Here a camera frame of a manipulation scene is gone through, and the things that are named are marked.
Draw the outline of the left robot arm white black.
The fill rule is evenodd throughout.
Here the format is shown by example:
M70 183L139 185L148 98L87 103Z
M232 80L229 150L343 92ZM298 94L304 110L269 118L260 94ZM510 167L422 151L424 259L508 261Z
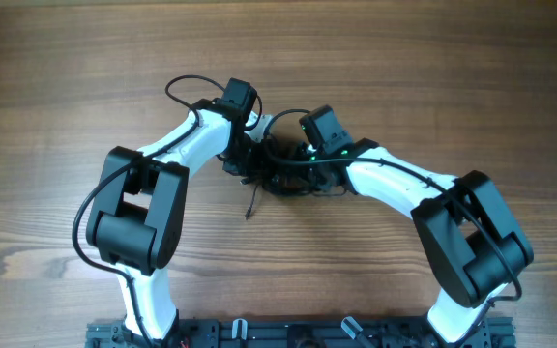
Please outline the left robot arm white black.
M159 347L177 331L166 266L180 241L190 178L211 159L233 176L253 175L262 101L236 78L221 91L219 98L188 104L185 122L156 142L113 148L79 208L89 217L86 241L99 252L99 269L120 282L129 344Z

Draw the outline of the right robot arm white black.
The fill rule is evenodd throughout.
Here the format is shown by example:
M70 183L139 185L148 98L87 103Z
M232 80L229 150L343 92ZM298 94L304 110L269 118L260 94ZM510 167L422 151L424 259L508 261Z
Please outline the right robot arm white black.
M534 251L492 180L473 170L462 177L424 170L369 139L353 141L333 109L321 106L299 121L308 164L328 169L335 184L381 201L410 218L441 290L426 315L437 337L465 342L503 290L522 296L520 273Z

